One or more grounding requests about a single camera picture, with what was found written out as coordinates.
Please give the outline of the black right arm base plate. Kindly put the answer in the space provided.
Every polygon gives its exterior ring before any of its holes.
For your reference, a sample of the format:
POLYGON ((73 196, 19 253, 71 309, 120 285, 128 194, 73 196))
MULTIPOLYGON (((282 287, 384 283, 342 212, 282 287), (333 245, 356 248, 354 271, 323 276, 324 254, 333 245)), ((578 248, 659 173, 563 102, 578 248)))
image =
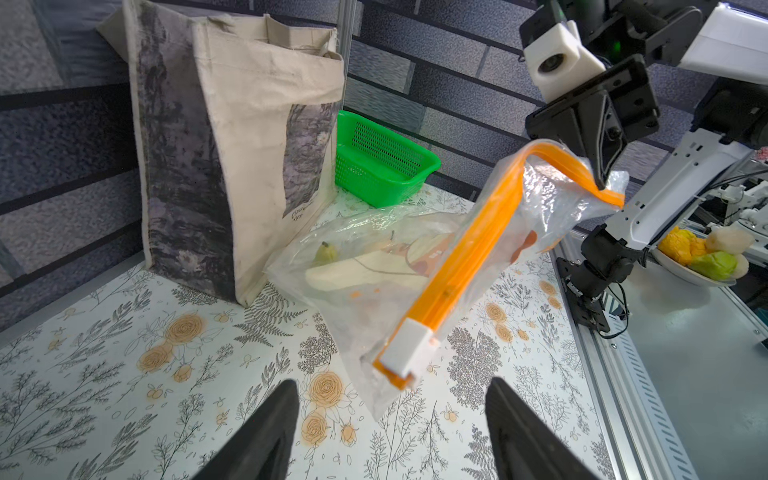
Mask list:
POLYGON ((577 288, 574 275, 581 264, 558 257, 555 260, 555 267, 570 318, 576 325, 587 327, 605 340, 617 338, 627 330, 629 323, 626 323, 621 330, 611 332, 602 293, 590 297, 577 288))

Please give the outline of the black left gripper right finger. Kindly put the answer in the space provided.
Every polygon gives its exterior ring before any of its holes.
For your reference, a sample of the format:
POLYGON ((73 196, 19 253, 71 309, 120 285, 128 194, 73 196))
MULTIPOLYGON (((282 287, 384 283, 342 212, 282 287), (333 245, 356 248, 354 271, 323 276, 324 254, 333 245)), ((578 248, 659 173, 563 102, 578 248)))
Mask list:
POLYGON ((596 477, 499 377, 494 377, 488 386, 485 413, 500 479, 596 477))

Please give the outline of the beige Monet tote bag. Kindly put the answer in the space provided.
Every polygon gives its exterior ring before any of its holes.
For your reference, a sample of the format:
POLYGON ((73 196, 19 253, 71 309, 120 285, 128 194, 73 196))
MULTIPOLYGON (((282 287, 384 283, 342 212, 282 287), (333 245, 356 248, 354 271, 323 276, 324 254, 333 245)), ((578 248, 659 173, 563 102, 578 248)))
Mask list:
POLYGON ((336 195, 336 30, 151 1, 98 30, 129 67, 148 269, 251 304, 336 195))

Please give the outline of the aluminium front rail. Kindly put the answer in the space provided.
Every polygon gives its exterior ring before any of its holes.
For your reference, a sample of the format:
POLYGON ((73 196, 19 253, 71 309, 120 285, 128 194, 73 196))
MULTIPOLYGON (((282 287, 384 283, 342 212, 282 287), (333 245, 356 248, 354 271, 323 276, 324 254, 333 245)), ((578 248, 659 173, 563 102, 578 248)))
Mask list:
POLYGON ((641 303, 629 284, 606 294, 610 332, 573 332, 616 479, 696 479, 698 474, 634 337, 641 303))

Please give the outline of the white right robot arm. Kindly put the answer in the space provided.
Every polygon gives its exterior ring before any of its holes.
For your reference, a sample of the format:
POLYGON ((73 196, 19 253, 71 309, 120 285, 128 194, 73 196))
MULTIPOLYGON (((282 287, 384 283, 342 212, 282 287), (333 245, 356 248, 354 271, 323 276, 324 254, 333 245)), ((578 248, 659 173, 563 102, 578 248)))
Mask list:
POLYGON ((610 337, 603 303, 697 201, 767 144, 767 11, 733 1, 540 1, 521 44, 543 106, 531 139, 587 160, 630 201, 559 259, 573 320, 610 337))

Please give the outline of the pale yellow pear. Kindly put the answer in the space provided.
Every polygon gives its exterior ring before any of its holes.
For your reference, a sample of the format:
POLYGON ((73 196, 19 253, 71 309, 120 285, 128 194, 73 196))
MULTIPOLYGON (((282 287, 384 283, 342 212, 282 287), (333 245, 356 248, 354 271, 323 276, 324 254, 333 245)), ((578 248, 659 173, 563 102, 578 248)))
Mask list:
POLYGON ((330 292, 386 282, 417 289, 427 282, 428 276, 414 270, 404 256, 374 251, 310 268, 305 272, 305 280, 316 290, 330 292))

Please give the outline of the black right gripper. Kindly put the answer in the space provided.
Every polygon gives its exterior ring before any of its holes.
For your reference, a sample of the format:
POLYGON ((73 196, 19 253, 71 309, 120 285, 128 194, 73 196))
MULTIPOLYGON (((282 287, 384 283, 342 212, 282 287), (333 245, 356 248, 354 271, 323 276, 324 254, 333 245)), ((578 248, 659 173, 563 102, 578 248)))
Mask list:
POLYGON ((633 141, 659 130, 660 110, 643 56, 634 54, 528 115, 531 139, 557 140, 590 162, 599 190, 633 141))

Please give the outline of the green plastic basket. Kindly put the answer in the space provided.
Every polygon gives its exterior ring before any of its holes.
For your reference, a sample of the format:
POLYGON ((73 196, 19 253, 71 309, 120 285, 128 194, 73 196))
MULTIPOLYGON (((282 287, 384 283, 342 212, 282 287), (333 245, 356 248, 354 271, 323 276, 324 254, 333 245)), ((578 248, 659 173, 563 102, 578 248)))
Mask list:
POLYGON ((352 112, 338 115, 336 185, 375 208, 399 205, 441 167, 437 155, 352 112))

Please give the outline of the clear orange zip-top bag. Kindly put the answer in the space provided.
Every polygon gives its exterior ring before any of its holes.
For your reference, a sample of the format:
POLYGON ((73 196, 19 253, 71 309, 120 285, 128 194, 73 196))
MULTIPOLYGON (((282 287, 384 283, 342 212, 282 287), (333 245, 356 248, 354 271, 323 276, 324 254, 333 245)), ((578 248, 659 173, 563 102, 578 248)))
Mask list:
POLYGON ((380 418, 428 367, 402 380, 378 362, 406 318, 431 328, 441 345, 510 265, 552 249, 584 220, 619 211, 628 182, 626 171, 613 170, 599 190, 587 159, 535 140, 496 164, 467 213, 398 205, 339 218, 292 241, 266 274, 283 294, 319 311, 355 390, 380 418), (374 251, 404 256, 428 280, 417 289, 386 282, 316 290, 305 272, 323 241, 337 248, 337 261, 374 251))

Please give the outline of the white bowl of fruit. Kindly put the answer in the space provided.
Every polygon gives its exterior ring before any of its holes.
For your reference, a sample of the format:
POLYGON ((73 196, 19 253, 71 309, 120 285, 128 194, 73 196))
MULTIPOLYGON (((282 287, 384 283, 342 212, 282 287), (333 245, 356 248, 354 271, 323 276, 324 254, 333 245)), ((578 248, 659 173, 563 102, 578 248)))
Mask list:
POLYGON ((731 226, 715 229, 706 237, 676 226, 651 253, 662 267, 688 283, 732 286, 748 273, 745 253, 754 244, 753 235, 731 226))

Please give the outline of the green toy fruit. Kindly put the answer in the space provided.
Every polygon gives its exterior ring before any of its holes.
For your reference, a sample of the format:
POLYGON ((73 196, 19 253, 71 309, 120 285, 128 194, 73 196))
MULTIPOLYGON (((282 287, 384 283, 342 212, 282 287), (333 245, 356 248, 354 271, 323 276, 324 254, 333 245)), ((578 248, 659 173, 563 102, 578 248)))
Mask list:
POLYGON ((327 265, 336 262, 338 259, 339 254, 337 248, 334 245, 323 241, 316 251, 313 266, 319 267, 327 265))

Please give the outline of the white zip slider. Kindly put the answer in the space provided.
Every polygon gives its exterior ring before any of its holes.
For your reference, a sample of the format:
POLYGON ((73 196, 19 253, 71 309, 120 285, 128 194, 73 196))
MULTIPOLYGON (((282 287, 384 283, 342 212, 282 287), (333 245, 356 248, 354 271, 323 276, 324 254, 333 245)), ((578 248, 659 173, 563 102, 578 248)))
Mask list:
POLYGON ((426 370, 439 346, 440 341, 431 328, 406 318, 382 351, 378 362, 396 378, 409 380, 426 370))

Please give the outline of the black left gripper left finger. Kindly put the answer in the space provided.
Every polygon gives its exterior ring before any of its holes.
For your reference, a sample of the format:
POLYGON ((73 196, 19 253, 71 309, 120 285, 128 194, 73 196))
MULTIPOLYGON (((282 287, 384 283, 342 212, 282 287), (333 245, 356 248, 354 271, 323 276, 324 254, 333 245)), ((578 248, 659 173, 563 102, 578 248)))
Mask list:
POLYGON ((298 414, 297 384, 285 380, 193 479, 286 479, 298 414))

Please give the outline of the floral patterned table mat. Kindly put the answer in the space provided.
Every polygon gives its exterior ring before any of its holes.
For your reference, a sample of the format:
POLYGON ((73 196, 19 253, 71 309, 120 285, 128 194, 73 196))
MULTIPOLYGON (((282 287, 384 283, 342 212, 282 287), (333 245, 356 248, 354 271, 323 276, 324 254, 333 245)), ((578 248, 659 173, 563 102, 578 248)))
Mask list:
POLYGON ((292 479, 491 479, 483 403, 496 376, 589 468, 614 475, 548 255, 503 273, 380 419, 315 310, 270 286, 235 306, 137 259, 1 346, 5 479, 189 479, 287 379, 300 403, 292 479))

